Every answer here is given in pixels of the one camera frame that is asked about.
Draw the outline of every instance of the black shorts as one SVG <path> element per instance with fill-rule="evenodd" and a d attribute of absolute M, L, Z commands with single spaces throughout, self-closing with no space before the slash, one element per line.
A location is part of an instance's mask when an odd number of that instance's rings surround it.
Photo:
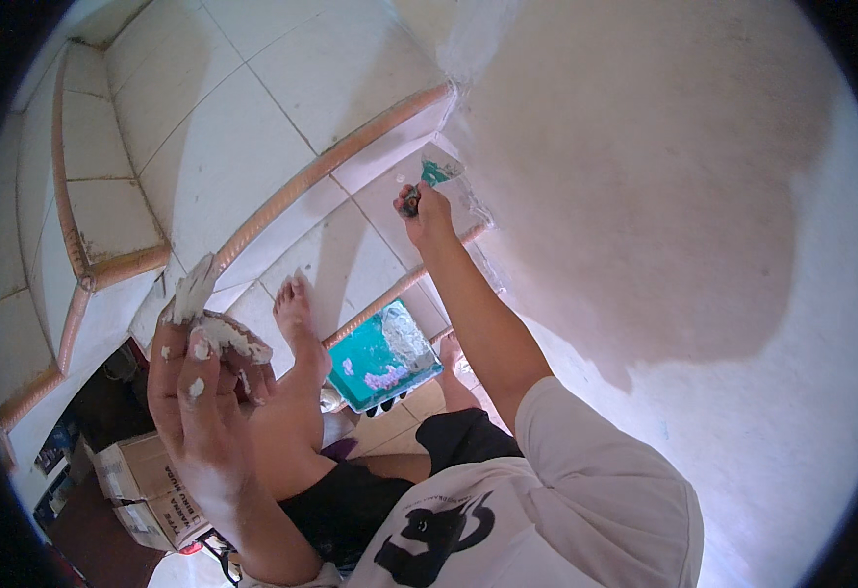
<path fill-rule="evenodd" d="M 517 441 L 497 428 L 481 408 L 426 418 L 416 430 L 432 461 L 430 475 L 449 466 L 495 457 L 523 457 Z M 340 462 L 328 474 L 279 506 L 322 559 L 347 575 L 377 530 L 413 483 L 381 478 L 363 465 Z"/>

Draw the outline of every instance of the green tray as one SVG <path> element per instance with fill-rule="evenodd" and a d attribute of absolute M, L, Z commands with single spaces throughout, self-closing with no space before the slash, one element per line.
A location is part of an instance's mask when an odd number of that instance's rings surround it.
<path fill-rule="evenodd" d="M 334 365 L 328 381 L 358 413 L 442 373 L 432 345 L 399 298 L 328 352 Z"/>

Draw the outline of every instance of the white t-shirt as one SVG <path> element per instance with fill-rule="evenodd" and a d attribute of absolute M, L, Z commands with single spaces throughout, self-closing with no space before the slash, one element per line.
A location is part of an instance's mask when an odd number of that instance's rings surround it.
<path fill-rule="evenodd" d="M 526 455 L 454 465 L 410 488 L 341 582 L 304 588 L 694 586 L 704 524 L 694 488 L 555 377 L 517 409 Z M 244 577 L 243 588 L 271 586 Z"/>

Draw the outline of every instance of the foot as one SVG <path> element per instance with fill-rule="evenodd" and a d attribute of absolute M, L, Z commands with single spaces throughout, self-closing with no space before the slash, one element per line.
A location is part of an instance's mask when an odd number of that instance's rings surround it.
<path fill-rule="evenodd" d="M 272 308 L 272 314 L 276 317 L 276 324 L 282 333 L 282 338 L 292 349 L 295 363 L 299 360 L 320 363 L 320 371 L 328 375 L 331 370 L 331 357 L 315 334 L 304 277 L 285 278 L 285 282 L 276 294 L 276 304 Z"/>
<path fill-rule="evenodd" d="M 442 338 L 439 344 L 438 358 L 445 370 L 455 373 L 455 365 L 463 355 L 462 347 L 458 344 L 458 337 L 455 336 L 454 332 Z"/>

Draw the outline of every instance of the black graphic print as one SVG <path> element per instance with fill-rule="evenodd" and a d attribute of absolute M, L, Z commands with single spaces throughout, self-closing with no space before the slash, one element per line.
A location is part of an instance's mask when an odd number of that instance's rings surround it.
<path fill-rule="evenodd" d="M 426 588 L 438 577 L 442 565 L 450 555 L 474 547 L 491 535 L 494 528 L 494 512 L 484 506 L 491 493 L 483 495 L 477 502 L 469 501 L 461 506 L 434 513 L 425 508 L 414 508 L 406 513 L 406 528 L 400 532 L 405 539 L 422 541 L 427 550 L 418 555 L 390 542 L 392 535 L 377 551 L 374 562 L 386 569 L 393 581 L 402 586 Z M 468 524 L 468 516 L 478 519 L 478 528 L 468 537 L 462 532 Z"/>

